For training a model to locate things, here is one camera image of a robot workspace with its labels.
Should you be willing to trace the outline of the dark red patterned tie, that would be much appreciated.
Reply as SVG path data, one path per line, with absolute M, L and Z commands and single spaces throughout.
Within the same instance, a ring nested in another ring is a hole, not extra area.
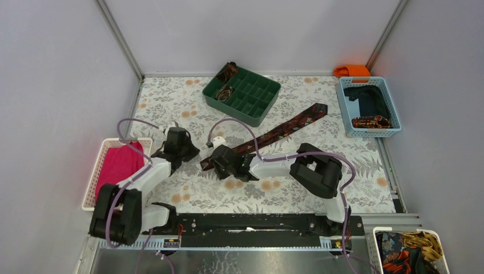
M 315 103 L 308 107 L 306 110 L 291 118 L 290 120 L 258 136 L 256 138 L 258 148 L 264 148 L 272 143 L 282 140 L 285 137 L 293 134 L 294 132 L 323 118 L 327 114 L 328 106 L 326 104 Z M 256 151 L 255 141 L 249 140 L 241 145 L 234 147 L 232 150 L 239 155 L 251 154 Z M 200 166 L 202 171 L 209 171 L 213 169 L 211 156 L 203 159 L 200 162 Z

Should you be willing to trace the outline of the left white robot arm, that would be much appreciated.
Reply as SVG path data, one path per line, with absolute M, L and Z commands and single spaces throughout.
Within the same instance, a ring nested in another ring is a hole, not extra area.
M 177 227 L 175 207 L 164 203 L 146 206 L 147 195 L 199 152 L 186 129 L 169 128 L 162 147 L 143 168 L 127 179 L 100 188 L 89 234 L 116 248 L 132 245 L 142 232 L 152 228 L 165 235 L 173 233 Z

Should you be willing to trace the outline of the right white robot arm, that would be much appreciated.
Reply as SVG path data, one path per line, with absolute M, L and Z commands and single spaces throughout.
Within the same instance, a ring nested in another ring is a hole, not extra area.
M 217 177 L 233 176 L 242 182 L 270 177 L 288 177 L 311 194 L 322 198 L 326 208 L 328 230 L 342 235 L 350 227 L 349 208 L 340 194 L 343 164 L 353 171 L 340 155 L 323 152 L 309 143 L 300 145 L 293 155 L 238 154 L 225 145 L 214 149 L 210 162 Z

